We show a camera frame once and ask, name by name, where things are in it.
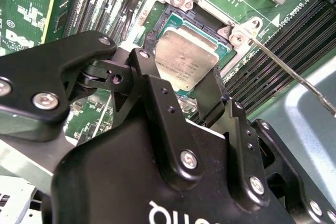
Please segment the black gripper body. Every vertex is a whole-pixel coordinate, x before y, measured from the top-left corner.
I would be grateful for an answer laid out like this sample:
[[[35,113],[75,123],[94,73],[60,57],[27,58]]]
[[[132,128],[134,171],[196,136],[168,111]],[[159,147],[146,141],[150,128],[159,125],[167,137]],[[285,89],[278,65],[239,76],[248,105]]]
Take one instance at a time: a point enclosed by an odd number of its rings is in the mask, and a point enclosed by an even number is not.
[[[52,182],[53,223],[313,223],[271,195],[267,207],[247,211],[231,197],[228,142],[189,126],[204,164],[190,190],[172,188],[159,172],[144,119],[88,141],[59,163]]]

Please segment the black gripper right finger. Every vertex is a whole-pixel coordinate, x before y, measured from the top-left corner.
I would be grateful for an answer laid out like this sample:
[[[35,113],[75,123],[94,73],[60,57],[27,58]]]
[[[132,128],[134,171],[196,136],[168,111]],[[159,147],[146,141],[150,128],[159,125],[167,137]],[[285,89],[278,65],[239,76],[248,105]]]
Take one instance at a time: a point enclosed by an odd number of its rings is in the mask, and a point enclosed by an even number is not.
[[[266,121],[249,121],[213,67],[195,87],[202,123],[227,141],[227,185],[244,221],[335,223],[335,209]]]

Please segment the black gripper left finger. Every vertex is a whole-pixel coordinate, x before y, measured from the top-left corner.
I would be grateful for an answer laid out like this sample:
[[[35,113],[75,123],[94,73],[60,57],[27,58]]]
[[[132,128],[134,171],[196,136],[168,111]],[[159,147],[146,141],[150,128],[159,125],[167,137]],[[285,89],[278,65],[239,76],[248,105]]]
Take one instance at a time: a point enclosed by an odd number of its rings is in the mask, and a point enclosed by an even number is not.
[[[193,188],[203,164],[171,84],[144,49],[122,58],[116,53],[111,39],[87,31],[2,56],[1,80],[9,91],[1,94],[1,135],[52,141],[62,131],[70,103],[102,88],[114,95],[114,120],[112,129],[98,137],[144,119],[161,176],[174,189]]]

